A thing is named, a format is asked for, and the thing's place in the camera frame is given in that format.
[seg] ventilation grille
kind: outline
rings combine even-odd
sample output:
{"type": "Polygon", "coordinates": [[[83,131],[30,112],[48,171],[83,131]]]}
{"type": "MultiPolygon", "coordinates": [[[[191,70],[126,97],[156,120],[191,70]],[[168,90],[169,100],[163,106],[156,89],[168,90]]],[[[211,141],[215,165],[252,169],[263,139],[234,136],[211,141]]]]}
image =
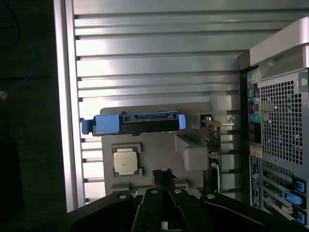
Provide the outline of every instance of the ventilation grille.
{"type": "Polygon", "coordinates": [[[292,176],[292,175],[293,175],[293,172],[292,172],[292,171],[287,170],[287,169],[285,169],[285,168],[282,168],[282,167],[280,167],[280,166],[278,166],[278,165],[276,165],[276,164],[267,162],[267,161],[265,161],[265,160],[263,160],[263,165],[264,165],[265,167],[268,167],[268,168],[270,168],[270,169],[272,169],[272,170],[274,170],[274,171],[277,171],[277,172],[279,172],[279,173],[281,173],[281,174],[284,174],[284,175],[287,175],[287,176],[292,176]]]}
{"type": "Polygon", "coordinates": [[[261,87],[263,151],[303,164],[301,94],[294,81],[261,87]]]}

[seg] sticker label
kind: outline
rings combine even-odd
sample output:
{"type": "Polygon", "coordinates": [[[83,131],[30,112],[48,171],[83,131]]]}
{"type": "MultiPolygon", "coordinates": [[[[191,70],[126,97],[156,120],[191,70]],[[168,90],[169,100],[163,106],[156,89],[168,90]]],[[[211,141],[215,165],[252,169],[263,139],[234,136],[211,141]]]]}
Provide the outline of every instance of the sticker label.
{"type": "Polygon", "coordinates": [[[263,154],[262,148],[257,147],[257,146],[250,146],[250,155],[261,158],[262,154],[263,154]]]}
{"type": "Polygon", "coordinates": [[[260,159],[250,156],[251,206],[260,209],[260,159]]]}

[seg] ribbed metal wall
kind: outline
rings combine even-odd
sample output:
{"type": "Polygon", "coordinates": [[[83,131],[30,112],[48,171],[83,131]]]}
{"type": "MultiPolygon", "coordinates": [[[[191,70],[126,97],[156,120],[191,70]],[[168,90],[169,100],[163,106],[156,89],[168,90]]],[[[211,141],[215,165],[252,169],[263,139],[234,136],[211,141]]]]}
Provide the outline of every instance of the ribbed metal wall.
{"type": "MultiPolygon", "coordinates": [[[[217,119],[235,118],[235,126],[223,128],[222,184],[239,199],[237,56],[308,16],[309,1],[74,0],[73,11],[76,63],[70,69],[76,68],[79,117],[92,118],[104,107],[211,103],[217,119]]],[[[86,182],[79,185],[77,174],[77,191],[92,201],[105,194],[101,143],[81,138],[75,132],[75,160],[79,149],[83,159],[76,170],[86,182]]]]}

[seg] dark floor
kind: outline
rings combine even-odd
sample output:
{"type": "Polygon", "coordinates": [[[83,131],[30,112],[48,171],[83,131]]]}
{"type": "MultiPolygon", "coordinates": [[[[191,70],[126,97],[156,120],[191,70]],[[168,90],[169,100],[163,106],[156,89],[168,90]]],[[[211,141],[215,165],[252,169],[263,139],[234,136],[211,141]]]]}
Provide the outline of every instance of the dark floor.
{"type": "MultiPolygon", "coordinates": [[[[24,231],[66,211],[53,1],[8,2],[38,47],[40,68],[6,101],[0,101],[0,139],[17,143],[24,200],[24,210],[0,227],[1,232],[24,231]]],[[[0,9],[4,7],[0,0],[0,9]]],[[[9,40],[15,35],[10,33],[0,30],[9,40]]],[[[0,48],[0,53],[0,91],[6,91],[30,73],[34,56],[24,35],[16,47],[0,48]]],[[[10,196],[2,200],[14,201],[10,196]]]]}

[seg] blue cable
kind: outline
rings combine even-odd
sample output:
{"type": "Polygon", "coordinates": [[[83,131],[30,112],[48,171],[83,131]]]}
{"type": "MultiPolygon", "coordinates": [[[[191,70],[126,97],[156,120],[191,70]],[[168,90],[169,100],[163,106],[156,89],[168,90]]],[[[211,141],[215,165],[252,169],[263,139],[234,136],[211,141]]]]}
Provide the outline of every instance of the blue cable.
{"type": "MultiPolygon", "coordinates": [[[[0,12],[5,12],[11,16],[14,16],[11,12],[5,10],[5,9],[1,9],[0,8],[0,12]]],[[[21,21],[17,18],[17,16],[15,15],[15,19],[17,21],[17,23],[19,24],[20,28],[22,29],[22,31],[24,32],[24,34],[27,36],[27,38],[30,41],[30,44],[33,48],[33,53],[35,56],[35,65],[34,68],[31,70],[30,74],[21,82],[19,82],[16,86],[12,87],[10,90],[4,92],[2,95],[0,95],[0,98],[7,95],[8,93],[11,93],[13,91],[15,91],[16,89],[20,88],[24,83],[26,83],[39,69],[39,65],[40,65],[40,60],[39,60],[39,53],[38,53],[38,49],[33,41],[33,39],[31,38],[31,36],[29,35],[28,31],[26,30],[26,28],[24,27],[24,25],[21,23],[21,21]]]]}

